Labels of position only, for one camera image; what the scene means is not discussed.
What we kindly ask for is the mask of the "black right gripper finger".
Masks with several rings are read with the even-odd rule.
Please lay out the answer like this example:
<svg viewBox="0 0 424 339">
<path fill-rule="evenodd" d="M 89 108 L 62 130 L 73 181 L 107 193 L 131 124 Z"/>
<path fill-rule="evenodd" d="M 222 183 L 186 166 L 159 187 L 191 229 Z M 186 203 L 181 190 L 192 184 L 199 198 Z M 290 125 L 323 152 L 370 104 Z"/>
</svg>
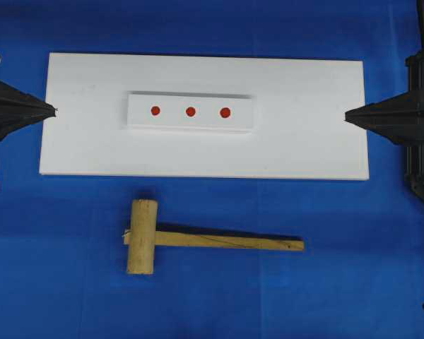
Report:
<svg viewBox="0 0 424 339">
<path fill-rule="evenodd" d="M 418 109 L 420 103 L 421 96 L 418 92 L 407 92 L 381 102 L 351 109 L 345 113 L 345 119 L 414 112 Z"/>
<path fill-rule="evenodd" d="M 416 118 L 391 116 L 349 116 L 345 121 L 388 138 L 399 145 L 424 142 L 424 129 Z"/>
</svg>

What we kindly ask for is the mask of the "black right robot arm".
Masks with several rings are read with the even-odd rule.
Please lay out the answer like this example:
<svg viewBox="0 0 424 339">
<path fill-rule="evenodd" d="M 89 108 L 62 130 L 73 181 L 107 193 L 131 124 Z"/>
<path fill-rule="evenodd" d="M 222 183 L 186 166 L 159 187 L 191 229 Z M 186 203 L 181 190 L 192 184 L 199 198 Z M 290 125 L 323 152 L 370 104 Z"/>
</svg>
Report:
<svg viewBox="0 0 424 339">
<path fill-rule="evenodd" d="M 406 59 L 408 91 L 345 113 L 348 123 L 406 147 L 406 178 L 414 189 L 424 185 L 424 1 L 417 11 L 422 49 Z"/>
</svg>

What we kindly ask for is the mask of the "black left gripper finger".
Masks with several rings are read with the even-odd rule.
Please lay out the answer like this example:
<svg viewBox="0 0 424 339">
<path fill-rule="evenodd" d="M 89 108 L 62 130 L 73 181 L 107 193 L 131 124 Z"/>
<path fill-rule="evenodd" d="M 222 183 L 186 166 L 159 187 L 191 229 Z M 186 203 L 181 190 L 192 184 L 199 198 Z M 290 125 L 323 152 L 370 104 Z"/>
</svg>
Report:
<svg viewBox="0 0 424 339">
<path fill-rule="evenodd" d="M 30 94 L 23 93 L 2 81 L 0 81 L 0 107 L 42 109 L 51 115 L 55 115 L 56 112 L 56 109 L 50 104 Z"/>
<path fill-rule="evenodd" d="M 0 112 L 0 141 L 23 127 L 56 116 L 56 109 L 11 109 Z"/>
</svg>

